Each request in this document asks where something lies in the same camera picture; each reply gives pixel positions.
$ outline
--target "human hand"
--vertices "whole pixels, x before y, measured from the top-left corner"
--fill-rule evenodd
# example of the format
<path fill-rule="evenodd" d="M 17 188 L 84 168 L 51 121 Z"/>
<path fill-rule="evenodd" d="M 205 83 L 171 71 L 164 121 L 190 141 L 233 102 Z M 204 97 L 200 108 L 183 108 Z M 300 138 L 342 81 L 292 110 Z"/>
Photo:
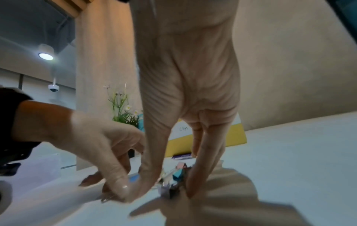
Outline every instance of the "human hand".
<path fill-rule="evenodd" d="M 144 150 L 144 134 L 132 125 L 102 120 L 57 105 L 24 101 L 16 111 L 12 136 L 16 141 L 47 141 L 98 167 L 119 197 L 128 192 L 128 150 Z"/>
<path fill-rule="evenodd" d="M 179 118 L 193 129 L 197 160 L 186 181 L 192 197 L 224 153 L 238 111 L 239 67 L 232 44 L 238 1 L 130 4 L 147 148 L 128 199 L 141 197 L 154 185 Z"/>

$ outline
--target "ceiling light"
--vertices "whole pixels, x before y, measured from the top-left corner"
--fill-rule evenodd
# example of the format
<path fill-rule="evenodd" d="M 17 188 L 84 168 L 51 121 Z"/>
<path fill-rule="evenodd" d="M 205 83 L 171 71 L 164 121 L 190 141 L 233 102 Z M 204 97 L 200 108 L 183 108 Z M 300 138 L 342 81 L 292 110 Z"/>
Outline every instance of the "ceiling light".
<path fill-rule="evenodd" d="M 40 44 L 39 47 L 38 47 L 38 55 L 42 59 L 53 60 L 53 56 L 55 55 L 55 51 L 49 45 Z"/>

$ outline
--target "forearm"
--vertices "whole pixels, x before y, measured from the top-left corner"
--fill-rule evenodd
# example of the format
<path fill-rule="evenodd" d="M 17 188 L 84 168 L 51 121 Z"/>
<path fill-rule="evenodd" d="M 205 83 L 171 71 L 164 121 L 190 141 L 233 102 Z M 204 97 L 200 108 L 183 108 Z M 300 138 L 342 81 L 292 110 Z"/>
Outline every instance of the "forearm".
<path fill-rule="evenodd" d="M 14 141 L 47 141 L 70 123 L 72 110 L 58 105 L 23 101 L 17 108 L 11 136 Z"/>

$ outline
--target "yellow and white box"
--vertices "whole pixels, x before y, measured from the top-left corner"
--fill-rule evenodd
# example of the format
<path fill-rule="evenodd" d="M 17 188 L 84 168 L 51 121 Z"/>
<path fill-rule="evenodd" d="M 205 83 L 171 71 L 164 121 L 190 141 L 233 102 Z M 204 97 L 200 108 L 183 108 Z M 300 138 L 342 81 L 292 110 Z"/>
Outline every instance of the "yellow and white box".
<path fill-rule="evenodd" d="M 171 157 L 174 155 L 180 155 L 191 152 L 193 142 L 192 129 L 184 121 L 178 121 L 172 128 L 170 137 L 168 139 L 165 157 Z M 239 144 L 245 144 L 247 137 L 241 119 L 237 114 L 234 119 L 231 128 L 226 136 L 226 146 L 234 146 Z"/>

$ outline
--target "beige pillar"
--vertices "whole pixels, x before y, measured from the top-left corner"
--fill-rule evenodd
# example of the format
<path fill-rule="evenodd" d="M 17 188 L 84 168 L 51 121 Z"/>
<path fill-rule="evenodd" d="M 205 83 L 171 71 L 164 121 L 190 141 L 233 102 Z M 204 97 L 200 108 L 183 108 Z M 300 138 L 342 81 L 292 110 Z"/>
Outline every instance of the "beige pillar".
<path fill-rule="evenodd" d="M 141 109 L 135 70 L 134 34 L 128 4 L 97 0 L 76 18 L 77 110 L 111 120 L 107 90 L 129 94 L 129 104 Z M 90 166 L 77 158 L 77 170 Z"/>

